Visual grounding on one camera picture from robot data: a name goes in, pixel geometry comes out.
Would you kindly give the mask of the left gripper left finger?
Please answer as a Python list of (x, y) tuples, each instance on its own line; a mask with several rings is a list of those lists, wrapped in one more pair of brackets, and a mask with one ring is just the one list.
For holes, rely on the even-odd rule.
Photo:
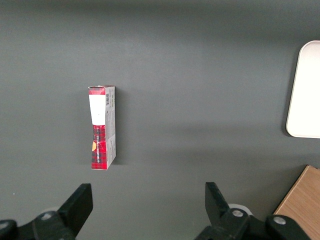
[(2, 240), (75, 240), (93, 210), (92, 186), (81, 184), (58, 208), (18, 226), (13, 219), (0, 221)]

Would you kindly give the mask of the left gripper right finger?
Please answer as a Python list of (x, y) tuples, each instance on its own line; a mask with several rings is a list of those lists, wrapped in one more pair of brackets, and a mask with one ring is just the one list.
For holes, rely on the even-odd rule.
[(214, 182), (205, 184), (205, 210), (210, 225), (197, 240), (309, 240), (292, 218), (269, 215), (262, 221), (239, 207), (231, 208)]

